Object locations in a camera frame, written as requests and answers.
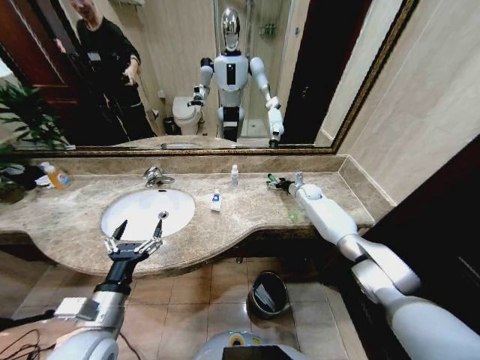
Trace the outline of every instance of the toilet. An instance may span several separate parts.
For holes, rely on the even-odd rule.
[[[202,112],[198,105],[187,106],[188,101],[192,101],[192,97],[173,99],[173,121],[180,127],[182,135],[197,135]]]

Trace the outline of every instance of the black trash can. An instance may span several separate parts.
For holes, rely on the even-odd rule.
[[[287,301],[285,283],[271,271],[260,274],[248,293],[250,309],[261,319],[271,319],[281,314]]]
[[[165,134],[167,135],[180,135],[180,127],[177,126],[173,118],[164,118],[163,119],[163,128],[165,129]]]

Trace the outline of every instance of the mirror frame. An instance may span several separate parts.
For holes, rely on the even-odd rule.
[[[357,91],[350,108],[342,121],[340,130],[334,138],[330,147],[314,147],[313,145],[285,145],[281,148],[195,148],[195,149],[175,149],[163,150],[153,148],[129,148],[119,146],[77,146],[74,150],[49,151],[42,149],[35,150],[15,150],[10,155],[17,158],[107,158],[107,157],[154,157],[154,156],[191,156],[191,155],[335,155],[341,147],[342,142],[357,115],[366,101],[371,89],[383,69],[383,66],[389,59],[390,54],[395,48],[395,44],[405,29],[408,20],[419,0],[403,0],[400,8],[395,15],[390,29],[379,48],[375,59],[373,60],[367,75],[363,79],[360,89]],[[3,59],[8,54],[0,46],[0,54]],[[23,77],[21,70],[12,65],[11,70],[20,78]]]

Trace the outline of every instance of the chrome faucet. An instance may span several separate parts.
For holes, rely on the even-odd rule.
[[[161,169],[158,169],[156,166],[152,166],[145,171],[143,178],[147,181],[145,184],[146,188],[151,188],[153,185],[172,184],[175,182],[174,178],[163,175]]]

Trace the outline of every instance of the chrome robot head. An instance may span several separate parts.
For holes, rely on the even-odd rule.
[[[222,30],[226,51],[232,52],[237,50],[240,36],[240,19],[239,14],[230,7],[223,12]]]

